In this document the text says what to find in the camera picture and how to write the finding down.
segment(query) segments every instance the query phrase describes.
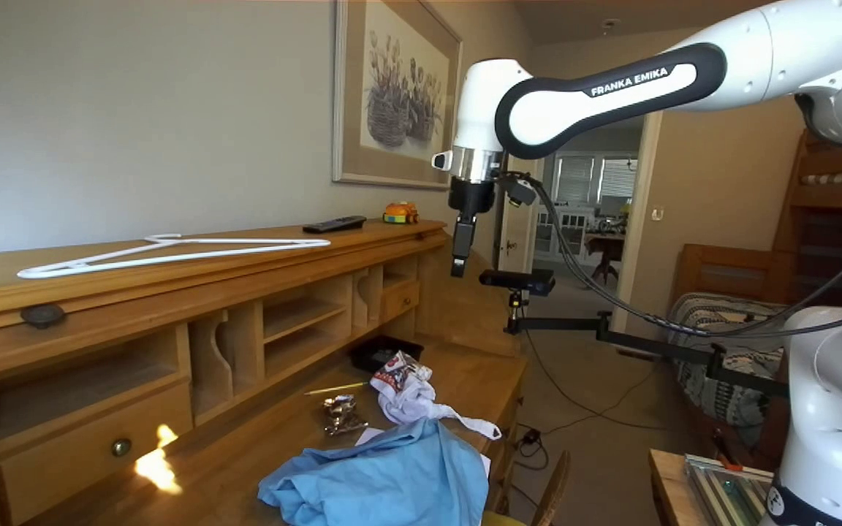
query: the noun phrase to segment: wooden chair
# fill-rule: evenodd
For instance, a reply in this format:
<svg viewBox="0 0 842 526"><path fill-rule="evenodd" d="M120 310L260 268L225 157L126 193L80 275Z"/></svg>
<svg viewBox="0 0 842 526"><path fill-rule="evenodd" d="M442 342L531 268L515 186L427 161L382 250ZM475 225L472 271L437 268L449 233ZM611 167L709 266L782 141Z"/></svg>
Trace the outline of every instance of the wooden chair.
<svg viewBox="0 0 842 526"><path fill-rule="evenodd" d="M570 477L570 455L560 453L556 471L550 472L550 478L544 485L531 526L550 526L556 521L564 487L566 487L566 477ZM482 526L523 526L523 522L518 516L507 516L507 513L485 512Z"/></svg>

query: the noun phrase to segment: wooden sideboard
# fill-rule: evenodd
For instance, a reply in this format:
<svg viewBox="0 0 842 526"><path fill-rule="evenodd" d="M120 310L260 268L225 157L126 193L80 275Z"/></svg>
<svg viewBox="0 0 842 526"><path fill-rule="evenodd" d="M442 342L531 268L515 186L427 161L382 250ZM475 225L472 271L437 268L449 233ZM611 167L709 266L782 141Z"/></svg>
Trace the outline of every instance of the wooden sideboard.
<svg viewBox="0 0 842 526"><path fill-rule="evenodd" d="M423 344L437 401L512 428L523 358L501 332L506 295L472 271L447 276L444 228L368 222L323 240L50 281L15 271L137 243L0 255L0 522L278 522L257 478L303 447L351 445L320 431L307 390L368 379L344 350L379 332ZM26 306L67 317L31 328ZM384 427L371 389L355 405ZM130 472L159 423L178 434L178 497ZM501 487L507 442L456 431L493 459Z"/></svg>

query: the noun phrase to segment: picture frame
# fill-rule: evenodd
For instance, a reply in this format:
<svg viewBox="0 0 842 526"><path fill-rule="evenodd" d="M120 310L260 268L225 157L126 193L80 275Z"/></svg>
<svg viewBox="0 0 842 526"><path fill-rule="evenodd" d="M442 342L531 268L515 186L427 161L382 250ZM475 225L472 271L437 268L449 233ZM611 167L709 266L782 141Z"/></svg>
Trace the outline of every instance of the picture frame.
<svg viewBox="0 0 842 526"><path fill-rule="evenodd" d="M444 189L459 38L423 0L332 0L332 182Z"/></svg>

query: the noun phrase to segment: cloth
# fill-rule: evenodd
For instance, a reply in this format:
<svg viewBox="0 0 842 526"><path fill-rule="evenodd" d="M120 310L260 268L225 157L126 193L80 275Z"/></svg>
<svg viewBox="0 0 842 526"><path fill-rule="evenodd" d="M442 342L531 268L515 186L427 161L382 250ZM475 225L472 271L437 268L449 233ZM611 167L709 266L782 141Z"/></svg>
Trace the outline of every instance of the cloth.
<svg viewBox="0 0 842 526"><path fill-rule="evenodd" d="M377 389L377 404L392 423L412 423L420 418L456 418L469 431L499 442L501 428L482 418L465 418L447 404L434 404L428 367L414 363L412 352L392 352L392 358L368 379Z"/></svg>
<svg viewBox="0 0 842 526"><path fill-rule="evenodd" d="M475 526L485 493L480 453L437 421L351 450L303 450L257 485L291 526Z"/></svg>

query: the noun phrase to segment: wall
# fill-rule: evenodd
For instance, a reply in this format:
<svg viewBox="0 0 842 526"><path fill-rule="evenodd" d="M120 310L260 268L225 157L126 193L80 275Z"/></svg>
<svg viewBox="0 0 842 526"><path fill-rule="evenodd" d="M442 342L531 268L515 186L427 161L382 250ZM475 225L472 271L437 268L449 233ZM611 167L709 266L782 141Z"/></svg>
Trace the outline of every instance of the wall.
<svg viewBox="0 0 842 526"><path fill-rule="evenodd" d="M643 59L683 34L651 31L541 47L535 70L592 73ZM618 298L646 312L665 312L683 243L767 249L800 126L788 98L646 116ZM614 314L614 329L653 332L621 310Z"/></svg>
<svg viewBox="0 0 842 526"><path fill-rule="evenodd" d="M501 2L431 5L465 54L529 44ZM329 59L329 0L0 0L0 250L393 198L452 222L437 189L329 184Z"/></svg>

